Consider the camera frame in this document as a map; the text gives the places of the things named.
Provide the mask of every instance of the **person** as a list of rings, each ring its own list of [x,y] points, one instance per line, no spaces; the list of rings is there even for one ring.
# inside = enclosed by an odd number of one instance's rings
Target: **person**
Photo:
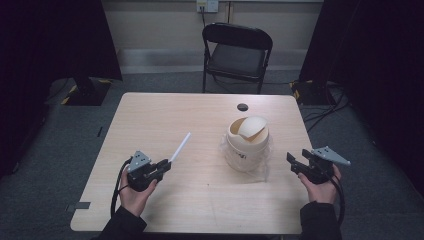
[[[341,178],[339,169],[333,165],[335,177],[338,182]],[[328,181],[315,185],[308,178],[299,173],[298,177],[305,186],[309,203],[300,210],[302,225],[301,240],[339,240],[342,239],[340,227],[334,210],[337,191]],[[140,239],[147,223],[140,217],[149,196],[153,193],[157,181],[153,180],[143,192],[137,192],[128,186],[127,168],[121,176],[121,190],[119,197],[121,206],[106,224],[103,231],[93,240],[126,240]]]

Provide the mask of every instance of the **white rod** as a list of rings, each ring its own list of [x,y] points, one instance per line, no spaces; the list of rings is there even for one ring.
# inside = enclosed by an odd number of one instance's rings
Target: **white rod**
[[[169,160],[169,162],[173,162],[174,159],[178,156],[178,154],[180,153],[181,149],[184,147],[184,145],[187,143],[188,139],[190,138],[191,133],[187,133],[187,136],[184,138],[184,140],[181,142],[180,146],[177,148],[177,151],[175,151],[174,155],[172,156],[171,160]]]

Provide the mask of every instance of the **electrical outlet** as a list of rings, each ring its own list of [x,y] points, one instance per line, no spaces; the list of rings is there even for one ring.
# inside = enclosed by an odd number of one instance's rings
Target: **electrical outlet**
[[[218,0],[196,0],[196,11],[197,12],[218,12]]]

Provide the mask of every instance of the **wooden table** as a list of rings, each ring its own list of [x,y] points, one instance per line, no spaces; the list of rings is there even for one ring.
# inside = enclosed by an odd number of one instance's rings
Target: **wooden table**
[[[239,103],[249,110],[241,112]],[[267,182],[233,170],[220,151],[236,119],[268,120],[273,152]],[[153,162],[171,158],[186,134],[191,138],[149,198],[146,231],[161,233],[298,234],[305,188],[290,171],[287,152],[301,160],[311,149],[291,96],[126,93],[119,104],[81,197],[71,228],[101,231],[122,163],[141,150]]]

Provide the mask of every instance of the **forearm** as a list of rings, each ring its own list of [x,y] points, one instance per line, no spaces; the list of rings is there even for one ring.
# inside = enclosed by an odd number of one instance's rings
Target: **forearm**
[[[147,224],[143,219],[134,216],[121,206],[100,235],[93,240],[139,239],[146,226]]]
[[[300,210],[300,219],[302,224],[302,240],[342,239],[332,204],[308,203]]]

